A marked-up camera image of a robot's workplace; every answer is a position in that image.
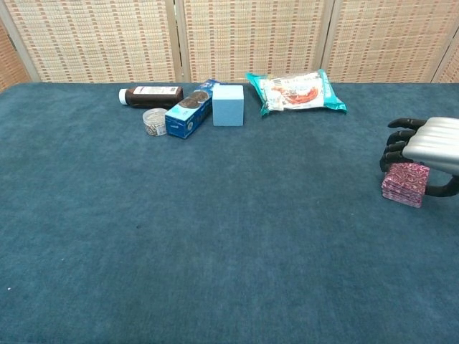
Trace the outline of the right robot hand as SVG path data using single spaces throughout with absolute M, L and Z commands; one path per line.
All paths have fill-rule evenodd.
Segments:
M 457 118 L 398 118 L 387 127 L 400 130 L 387 139 L 379 159 L 381 171 L 387 172 L 396 163 L 421 163 L 451 175 L 449 182 L 443 186 L 426 185 L 426 195 L 443 198 L 458 194 Z

